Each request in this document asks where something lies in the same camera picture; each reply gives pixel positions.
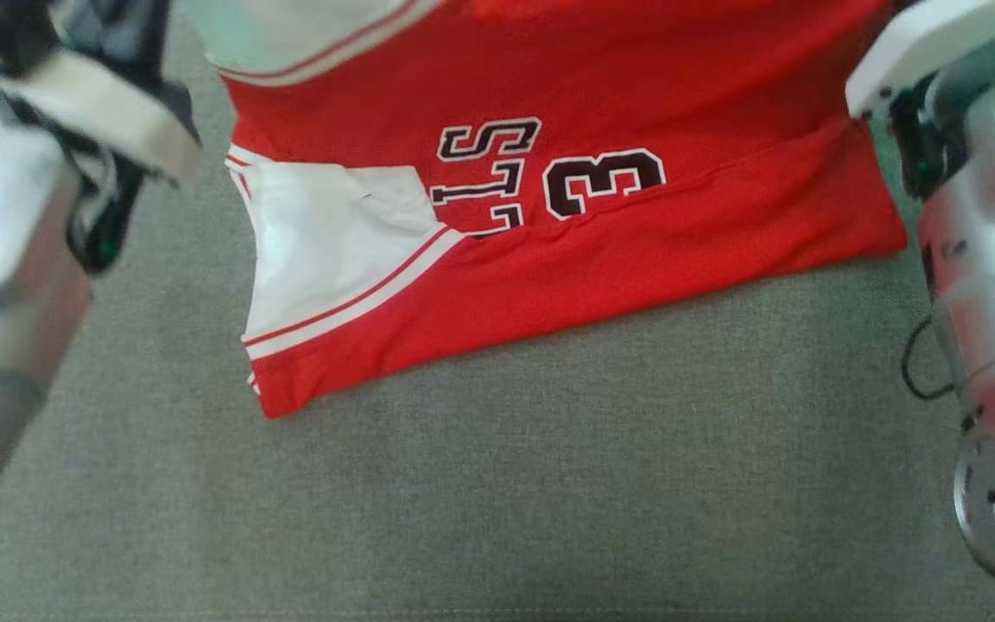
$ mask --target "embroidered number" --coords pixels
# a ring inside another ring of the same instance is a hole
[[[662,161],[647,149],[629,149],[627,152],[604,153],[597,157],[564,157],[552,161],[544,170],[544,193],[548,197],[548,212],[565,220],[586,212],[586,196],[621,192],[617,177],[635,176],[635,184],[624,189],[624,194],[658,186],[667,180]],[[572,181],[584,181],[586,193],[576,194],[570,187]]]

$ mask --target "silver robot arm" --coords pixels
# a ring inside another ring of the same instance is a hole
[[[88,276],[121,247],[143,178],[183,182],[201,161],[189,97],[159,76],[168,0],[76,3],[59,34],[47,4],[0,3],[0,473],[86,315]]]
[[[905,188],[924,199],[932,320],[964,414],[954,505],[995,576],[995,0],[925,0],[889,25],[846,88],[887,117]]]

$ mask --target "red jersey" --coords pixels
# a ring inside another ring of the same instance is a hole
[[[228,58],[220,17],[204,30],[238,112],[269,417],[905,246],[842,98],[887,0],[357,1],[335,30],[322,4],[250,0]]]

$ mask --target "gray fabric surface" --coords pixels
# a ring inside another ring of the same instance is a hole
[[[995,619],[952,515],[955,402],[897,374],[914,251],[266,422],[232,113],[185,23],[171,52],[212,166],[145,194],[3,478],[0,619]]]

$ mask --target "red stripe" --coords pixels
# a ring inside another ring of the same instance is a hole
[[[386,284],[390,283],[390,281],[394,280],[396,278],[396,276],[400,275],[400,273],[402,273],[404,271],[404,269],[409,268],[410,265],[412,263],[414,263],[414,261],[417,261],[417,258],[419,256],[421,256],[421,254],[423,252],[427,251],[429,249],[429,247],[431,247],[432,244],[435,244],[435,241],[437,241],[438,239],[440,239],[441,237],[443,237],[443,235],[445,235],[445,233],[447,233],[447,230],[449,230],[449,229],[450,229],[449,227],[445,227],[443,229],[440,229],[440,231],[437,233],[437,235],[434,235],[431,238],[429,238],[429,241],[427,241],[427,243],[425,243],[424,245],[422,245],[421,248],[417,249],[417,252],[412,253],[412,255],[409,257],[409,259],[407,259],[406,261],[404,261],[404,263],[402,265],[399,265],[399,267],[398,267],[397,270],[395,270],[394,272],[390,273],[390,276],[387,276],[387,278],[384,278],[382,281],[379,281],[379,283],[377,284],[377,286],[370,288],[370,290],[365,291],[362,295],[357,296],[357,298],[352,298],[348,302],[345,302],[344,304],[340,304],[339,307],[331,308],[331,310],[325,311],[324,314],[315,315],[315,316],[313,316],[313,318],[309,318],[308,320],[304,320],[302,322],[299,322],[299,323],[296,323],[296,324],[292,324],[292,326],[285,327],[285,329],[279,329],[279,330],[277,330],[275,332],[265,334],[264,336],[257,336],[257,338],[255,338],[255,339],[252,339],[252,340],[249,340],[249,341],[245,341],[244,345],[245,346],[255,346],[256,343],[262,343],[264,341],[268,341],[269,339],[274,339],[274,338],[276,338],[276,336],[284,335],[284,334],[287,334],[289,332],[293,332],[293,331],[299,330],[299,329],[301,329],[301,327],[308,327],[309,324],[312,324],[312,323],[315,323],[315,322],[319,322],[320,320],[324,320],[325,318],[328,318],[329,315],[339,314],[339,312],[340,311],[344,311],[345,308],[350,308],[350,307],[356,306],[356,304],[359,304],[363,300],[366,300],[368,298],[368,296],[371,296],[372,294],[375,294],[376,291],[382,289],[383,287],[386,287]]]
[[[244,179],[244,175],[240,175],[240,185],[244,188],[244,193],[248,194],[248,202],[252,202],[252,190],[248,188],[248,181]]]
[[[399,19],[399,17],[402,17],[404,15],[404,13],[407,13],[407,12],[410,11],[410,9],[414,8],[415,4],[417,4],[417,0],[407,0],[406,3],[402,5],[402,7],[399,7],[398,10],[390,13],[390,15],[387,15],[387,16],[383,17],[383,19],[380,19],[380,20],[378,20],[376,22],[372,22],[371,24],[365,25],[363,28],[361,28],[361,29],[359,29],[359,30],[357,30],[355,32],[352,32],[352,34],[348,35],[347,38],[342,39],[342,40],[337,41],[336,43],[332,44],[332,46],[329,46],[323,52],[320,52],[319,54],[316,54],[316,55],[313,55],[313,56],[309,56],[308,59],[301,60],[301,62],[299,62],[297,64],[294,64],[291,67],[284,68],[284,70],[276,71],[274,73],[253,73],[253,72],[231,70],[231,68],[225,68],[225,67],[218,66],[218,71],[221,71],[221,72],[224,72],[224,73],[230,74],[230,75],[242,76],[242,78],[261,78],[261,79],[263,79],[263,78],[281,78],[283,75],[287,75],[288,73],[299,71],[303,67],[312,66],[312,64],[314,64],[316,62],[319,62],[319,60],[324,60],[328,55],[331,55],[331,54],[339,51],[340,48],[349,46],[349,44],[354,43],[356,39],[360,38],[360,36],[367,35],[367,33],[370,33],[372,30],[376,30],[376,29],[382,28],[384,25],[386,25],[388,23],[391,23],[392,21],[395,21],[395,20]]]

